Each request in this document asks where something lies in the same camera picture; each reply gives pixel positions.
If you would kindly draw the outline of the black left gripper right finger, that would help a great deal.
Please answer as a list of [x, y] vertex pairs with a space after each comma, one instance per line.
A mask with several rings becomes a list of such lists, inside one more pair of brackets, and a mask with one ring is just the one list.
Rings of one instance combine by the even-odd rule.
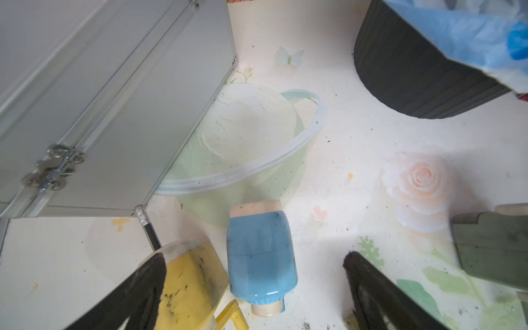
[[359, 329], [445, 329], [358, 252], [350, 252], [343, 267], [351, 290]]

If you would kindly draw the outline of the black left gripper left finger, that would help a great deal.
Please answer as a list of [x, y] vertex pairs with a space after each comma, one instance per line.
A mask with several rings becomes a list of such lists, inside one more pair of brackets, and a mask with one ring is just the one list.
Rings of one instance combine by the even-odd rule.
[[154, 329], [166, 278], [156, 253], [68, 329]]

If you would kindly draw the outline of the yellow pencil sharpener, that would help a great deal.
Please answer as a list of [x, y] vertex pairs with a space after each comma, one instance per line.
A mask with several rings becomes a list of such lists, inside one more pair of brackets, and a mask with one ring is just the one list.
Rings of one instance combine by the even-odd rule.
[[135, 213], [151, 242], [152, 255], [161, 254], [166, 264], [154, 328], [224, 329], [231, 321], [235, 329], [248, 329], [235, 299], [215, 315], [229, 281], [212, 243], [207, 239], [191, 239], [162, 246], [144, 206], [136, 206]]

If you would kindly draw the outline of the blue pencil sharpener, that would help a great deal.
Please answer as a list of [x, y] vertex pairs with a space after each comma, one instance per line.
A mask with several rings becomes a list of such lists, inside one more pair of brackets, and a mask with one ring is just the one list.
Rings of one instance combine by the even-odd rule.
[[258, 317], [285, 310], [285, 296], [298, 283], [287, 216], [279, 200], [244, 203], [230, 209], [227, 229], [230, 291]]

